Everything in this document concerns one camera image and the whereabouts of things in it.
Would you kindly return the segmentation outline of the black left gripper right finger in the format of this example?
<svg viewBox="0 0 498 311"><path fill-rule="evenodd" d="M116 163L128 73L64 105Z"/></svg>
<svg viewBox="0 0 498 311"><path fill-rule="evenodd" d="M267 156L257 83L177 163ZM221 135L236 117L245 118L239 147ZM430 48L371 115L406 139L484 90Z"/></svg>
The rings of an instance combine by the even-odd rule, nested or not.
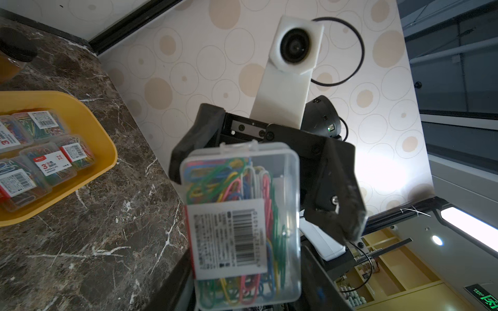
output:
<svg viewBox="0 0 498 311"><path fill-rule="evenodd" d="M353 310L307 246L301 246L301 310Z"/></svg>

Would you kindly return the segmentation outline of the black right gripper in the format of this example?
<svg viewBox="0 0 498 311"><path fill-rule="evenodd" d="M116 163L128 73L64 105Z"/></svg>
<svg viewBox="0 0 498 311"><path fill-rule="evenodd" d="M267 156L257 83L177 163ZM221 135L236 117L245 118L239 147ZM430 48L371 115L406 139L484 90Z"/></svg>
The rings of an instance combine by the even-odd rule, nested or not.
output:
<svg viewBox="0 0 498 311"><path fill-rule="evenodd" d="M256 141L261 149L290 148L299 157L295 174L305 219L345 246L358 240L368 218L355 177L355 147L346 142L346 123L331 101L320 96L305 106L299 129L267 124L228 113L211 104L200 105L193 126L174 147L169 178L181 185L180 165L192 151L212 154L220 147Z"/></svg>

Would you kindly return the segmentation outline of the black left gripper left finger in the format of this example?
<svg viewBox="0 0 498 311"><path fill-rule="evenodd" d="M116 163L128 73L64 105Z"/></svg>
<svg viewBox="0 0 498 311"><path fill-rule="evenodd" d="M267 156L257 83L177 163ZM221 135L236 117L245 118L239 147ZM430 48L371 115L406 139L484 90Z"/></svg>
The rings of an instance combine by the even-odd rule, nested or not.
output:
<svg viewBox="0 0 498 311"><path fill-rule="evenodd" d="M191 252L188 249L144 310L194 310Z"/></svg>

